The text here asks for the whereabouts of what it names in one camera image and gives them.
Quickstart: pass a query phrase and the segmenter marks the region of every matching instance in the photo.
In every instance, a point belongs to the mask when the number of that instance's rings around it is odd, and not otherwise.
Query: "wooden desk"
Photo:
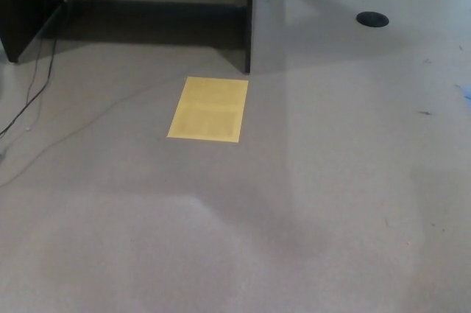
[[[0,0],[0,39],[8,60],[22,52],[64,0]],[[240,4],[76,0],[62,39],[213,46],[244,51],[250,73],[255,0]]]

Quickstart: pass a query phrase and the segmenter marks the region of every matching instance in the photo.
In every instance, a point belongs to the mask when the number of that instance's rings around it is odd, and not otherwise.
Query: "dark wood panel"
[[[0,0],[0,40],[9,61],[18,62],[53,9],[51,0]]]
[[[255,28],[257,0],[247,0],[247,23],[245,28],[245,73],[250,74],[252,69],[252,49]]]

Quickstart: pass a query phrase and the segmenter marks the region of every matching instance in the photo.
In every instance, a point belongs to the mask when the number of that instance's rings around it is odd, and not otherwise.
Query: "blue object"
[[[471,86],[459,86],[461,92],[463,93],[464,101],[466,106],[471,109]]]

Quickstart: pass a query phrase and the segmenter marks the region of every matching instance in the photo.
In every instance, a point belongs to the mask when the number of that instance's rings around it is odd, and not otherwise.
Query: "floor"
[[[258,0],[238,144],[166,137],[187,76],[244,78],[226,54],[60,42],[1,141],[0,311],[469,312],[470,22]],[[0,125],[34,70],[0,65]]]

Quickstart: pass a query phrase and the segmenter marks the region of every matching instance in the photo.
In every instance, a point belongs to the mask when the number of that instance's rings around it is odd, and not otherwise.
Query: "cable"
[[[32,87],[32,84],[33,84],[34,78],[35,78],[35,76],[33,76],[33,81],[31,83],[30,87],[28,88],[28,96],[26,98],[25,106],[20,110],[20,112],[15,116],[15,118],[13,118],[13,120],[7,125],[7,127],[5,127],[0,132],[0,139],[2,139],[5,136],[5,134],[8,132],[8,130],[10,130],[10,128],[16,123],[16,121],[24,113],[24,111],[26,109],[28,109],[28,107],[44,92],[44,90],[46,90],[49,82],[51,81],[52,66],[54,65],[54,57],[56,55],[56,48],[57,48],[57,41],[59,39],[59,33],[62,30],[62,28],[65,26],[65,24],[68,22],[69,18],[71,17],[74,2],[75,2],[75,0],[71,0],[71,3],[68,6],[67,16],[65,17],[65,19],[63,20],[63,22],[61,23],[61,25],[59,26],[59,28],[57,28],[57,30],[55,32],[54,43],[52,44],[51,60],[49,61],[49,68],[48,68],[46,82],[44,83],[43,87],[41,87],[41,89],[30,100],[28,100],[29,99],[29,91]]]

